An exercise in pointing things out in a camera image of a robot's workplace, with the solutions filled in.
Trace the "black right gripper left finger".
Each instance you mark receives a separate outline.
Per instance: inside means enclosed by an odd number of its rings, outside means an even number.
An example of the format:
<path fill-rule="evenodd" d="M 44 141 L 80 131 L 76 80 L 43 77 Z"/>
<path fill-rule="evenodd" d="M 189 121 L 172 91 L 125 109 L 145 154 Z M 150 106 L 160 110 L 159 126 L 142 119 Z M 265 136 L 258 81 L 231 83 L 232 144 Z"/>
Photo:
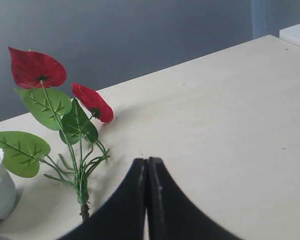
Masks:
<path fill-rule="evenodd" d="M 142 240 L 145 227 L 147 161 L 133 160 L 124 179 L 88 220 L 61 240 Z"/>

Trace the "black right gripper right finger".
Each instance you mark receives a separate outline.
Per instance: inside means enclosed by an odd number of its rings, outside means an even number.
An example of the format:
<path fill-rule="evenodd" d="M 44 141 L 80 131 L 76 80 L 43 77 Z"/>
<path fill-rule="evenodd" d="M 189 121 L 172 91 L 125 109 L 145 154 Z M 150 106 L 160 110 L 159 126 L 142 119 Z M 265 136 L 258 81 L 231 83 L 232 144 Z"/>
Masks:
<path fill-rule="evenodd" d="M 239 240 L 204 214 L 182 192 L 163 160 L 148 165 L 148 235 L 150 240 Z"/>

